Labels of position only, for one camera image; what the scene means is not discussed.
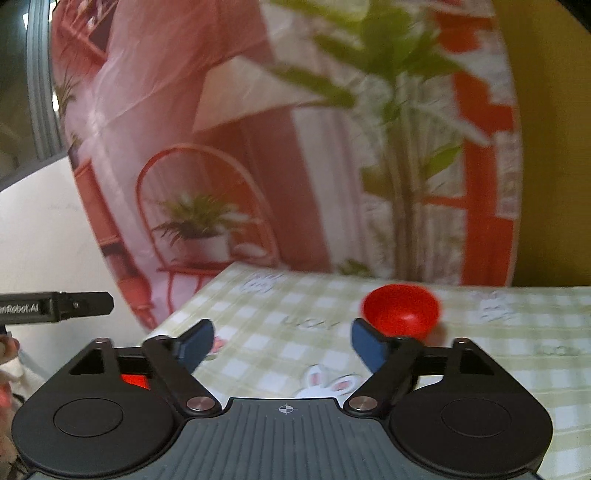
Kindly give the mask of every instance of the gray ribbed plate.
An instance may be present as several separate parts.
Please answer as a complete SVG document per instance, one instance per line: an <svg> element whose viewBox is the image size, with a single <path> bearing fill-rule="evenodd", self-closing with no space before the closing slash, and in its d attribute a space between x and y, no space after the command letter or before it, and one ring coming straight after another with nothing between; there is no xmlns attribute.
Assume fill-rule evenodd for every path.
<svg viewBox="0 0 591 480"><path fill-rule="evenodd" d="M41 473L31 478L50 479ZM224 415L189 421L170 450L120 478L444 479L400 454L377 421L349 417L330 399L234 400Z"/></svg>

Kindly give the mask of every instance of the printed backdrop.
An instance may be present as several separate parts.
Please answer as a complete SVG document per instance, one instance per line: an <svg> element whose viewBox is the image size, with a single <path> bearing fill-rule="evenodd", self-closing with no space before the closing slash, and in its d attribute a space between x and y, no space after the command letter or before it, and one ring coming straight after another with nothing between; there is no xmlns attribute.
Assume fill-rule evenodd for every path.
<svg viewBox="0 0 591 480"><path fill-rule="evenodd" d="M488 0L61 0L91 226L153 329L234 261L510 282L521 136Z"/></svg>

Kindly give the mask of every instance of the red bowl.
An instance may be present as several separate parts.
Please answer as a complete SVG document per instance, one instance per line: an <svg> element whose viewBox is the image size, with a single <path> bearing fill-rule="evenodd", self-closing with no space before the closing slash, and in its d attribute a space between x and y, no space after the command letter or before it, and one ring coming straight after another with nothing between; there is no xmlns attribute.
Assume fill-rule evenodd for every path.
<svg viewBox="0 0 591 480"><path fill-rule="evenodd" d="M385 285L367 295L363 317L385 336L424 340L439 320L439 301L417 285Z"/></svg>

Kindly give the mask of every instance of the checkered tablecloth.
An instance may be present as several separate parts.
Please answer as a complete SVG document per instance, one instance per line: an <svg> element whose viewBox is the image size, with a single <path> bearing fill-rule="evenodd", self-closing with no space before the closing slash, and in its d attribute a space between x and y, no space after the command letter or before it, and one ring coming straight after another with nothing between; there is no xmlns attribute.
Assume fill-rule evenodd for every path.
<svg viewBox="0 0 591 480"><path fill-rule="evenodd" d="M210 318L216 345L195 374L222 404L229 397L342 402L369 377L350 346L351 321L383 284L235 264L150 336L178 336ZM554 437L540 475L591 479L591 288L430 290L443 307L430 342L473 339L550 412Z"/></svg>

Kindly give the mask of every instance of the potted plant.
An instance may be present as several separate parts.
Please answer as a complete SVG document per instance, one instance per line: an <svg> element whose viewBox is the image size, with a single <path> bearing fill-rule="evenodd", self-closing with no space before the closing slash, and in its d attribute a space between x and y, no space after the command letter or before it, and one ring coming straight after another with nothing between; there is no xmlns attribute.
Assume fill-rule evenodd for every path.
<svg viewBox="0 0 591 480"><path fill-rule="evenodd" d="M208 194L184 194L160 205L168 221L154 231L169 236L171 246L182 240L183 260L191 264L229 262L229 234L251 221L236 205Z"/></svg>

